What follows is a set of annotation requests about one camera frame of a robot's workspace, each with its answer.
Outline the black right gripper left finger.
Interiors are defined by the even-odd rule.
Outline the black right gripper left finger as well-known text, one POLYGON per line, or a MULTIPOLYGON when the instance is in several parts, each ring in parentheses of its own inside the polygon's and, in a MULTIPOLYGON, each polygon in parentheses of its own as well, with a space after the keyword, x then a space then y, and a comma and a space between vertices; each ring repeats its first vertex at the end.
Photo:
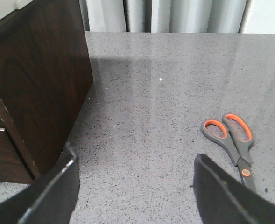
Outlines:
POLYGON ((66 143, 50 171, 0 203, 0 224, 67 224, 76 207, 79 188, 78 157, 66 143))

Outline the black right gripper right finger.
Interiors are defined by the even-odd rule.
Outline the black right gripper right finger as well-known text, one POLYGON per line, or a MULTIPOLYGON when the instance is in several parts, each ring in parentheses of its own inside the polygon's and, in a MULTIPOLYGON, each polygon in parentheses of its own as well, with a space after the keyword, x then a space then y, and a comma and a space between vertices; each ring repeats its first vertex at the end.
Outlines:
POLYGON ((204 224, 275 224, 275 205, 246 188, 205 154, 195 158, 193 190, 204 224))

